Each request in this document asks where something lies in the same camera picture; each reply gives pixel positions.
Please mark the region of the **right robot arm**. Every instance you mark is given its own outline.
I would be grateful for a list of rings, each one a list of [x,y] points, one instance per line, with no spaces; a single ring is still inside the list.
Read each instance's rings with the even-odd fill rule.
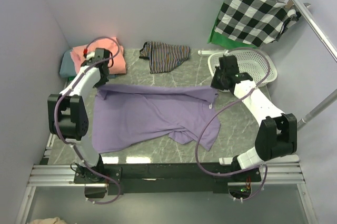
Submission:
[[[233,172],[255,167],[266,161],[293,154],[297,150],[297,119],[278,109],[258,88],[253,78],[240,72],[234,55],[223,55],[211,87],[230,91],[252,113],[259,124],[254,147],[233,157]]]

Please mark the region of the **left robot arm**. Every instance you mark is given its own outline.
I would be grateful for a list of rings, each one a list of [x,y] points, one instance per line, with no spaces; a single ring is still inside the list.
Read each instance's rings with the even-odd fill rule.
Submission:
[[[113,63],[111,52],[97,48],[70,85],[47,99],[50,133],[74,150],[82,174],[91,172],[102,176],[104,172],[102,157],[88,139],[89,120],[84,101],[93,88],[108,82],[109,63]]]

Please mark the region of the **purple t shirt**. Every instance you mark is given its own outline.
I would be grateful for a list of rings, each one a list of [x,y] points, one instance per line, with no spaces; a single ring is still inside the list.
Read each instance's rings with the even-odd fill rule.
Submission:
[[[103,85],[94,102],[92,145],[98,153],[116,152],[168,135],[209,151],[221,127],[214,118],[217,97],[209,86]]]

